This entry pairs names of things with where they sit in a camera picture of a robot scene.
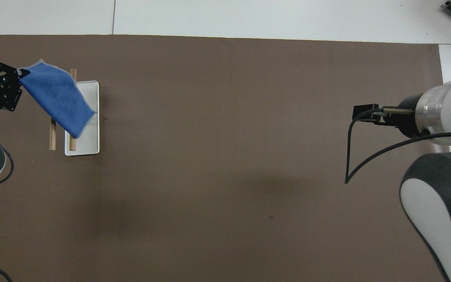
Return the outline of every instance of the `blue towel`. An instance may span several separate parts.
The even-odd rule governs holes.
[[[95,112],[85,102],[72,76],[43,59],[23,69],[31,72],[20,79],[23,87],[65,131],[78,138]]]

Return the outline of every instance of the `white rectangular tray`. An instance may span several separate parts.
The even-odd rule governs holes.
[[[65,132],[65,155],[93,155],[100,152],[99,84],[96,81],[79,81],[76,84],[86,103],[95,111],[81,136],[76,139],[76,150],[69,150],[69,133]]]

